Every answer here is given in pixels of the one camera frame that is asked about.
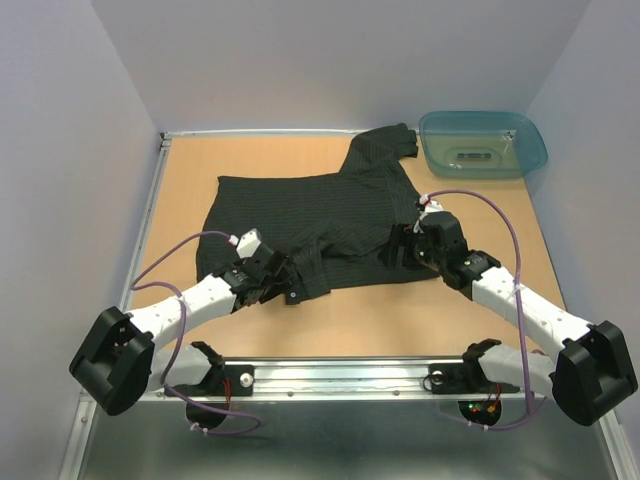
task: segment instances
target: gray wall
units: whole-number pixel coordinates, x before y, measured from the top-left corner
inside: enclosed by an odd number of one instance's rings
[[[637,0],[593,0],[528,114],[549,149],[529,186],[567,305],[622,327],[640,374],[638,25]],[[619,409],[636,458],[638,412],[640,394]]]
[[[589,0],[93,0],[161,131],[524,113]]]
[[[88,1],[3,2],[0,66],[0,478],[57,478],[67,367],[119,297],[157,135]]]

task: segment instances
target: folded cloth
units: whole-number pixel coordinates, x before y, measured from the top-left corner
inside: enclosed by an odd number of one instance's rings
[[[338,173],[219,177],[203,229],[240,236],[257,228],[264,242],[287,253],[296,271],[286,291],[288,304],[332,288],[434,278],[432,270],[387,268],[377,258],[394,224],[416,221],[419,194],[399,160],[417,154],[416,133],[400,124],[354,137]],[[219,239],[201,237],[198,281],[234,255]]]

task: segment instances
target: wooden table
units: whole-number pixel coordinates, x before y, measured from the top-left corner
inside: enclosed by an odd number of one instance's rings
[[[143,253],[146,266],[188,235],[200,231],[213,203],[219,175],[301,177],[336,172],[349,137],[201,137],[172,140]],[[523,282],[557,305],[562,298],[522,180],[460,181],[437,178],[420,152],[402,160],[419,192],[467,188],[504,209],[518,233]],[[439,199],[462,224],[470,248],[485,250],[513,271],[515,255],[502,220],[477,199]],[[195,282],[197,241],[185,246],[148,278],[186,289]],[[141,307],[167,292],[134,297]],[[298,306],[282,297],[218,318],[191,331],[226,356],[381,356],[461,354],[471,343],[497,338],[517,346],[517,331],[499,316],[446,287],[440,279],[403,285],[333,290]]]

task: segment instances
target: screw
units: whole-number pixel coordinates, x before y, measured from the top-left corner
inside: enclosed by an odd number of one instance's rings
[[[250,373],[243,373],[242,375],[240,375],[240,385],[242,385],[244,388],[248,388],[253,385],[253,377]]]
[[[429,377],[431,378],[431,383],[433,383],[434,385],[442,385],[444,383],[444,375],[440,370],[436,370],[431,375],[429,375]]]

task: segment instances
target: translucent container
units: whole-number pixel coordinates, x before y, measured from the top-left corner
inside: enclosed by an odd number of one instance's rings
[[[547,161],[528,118],[509,112],[432,112],[420,119],[431,171],[451,178],[518,178]]]

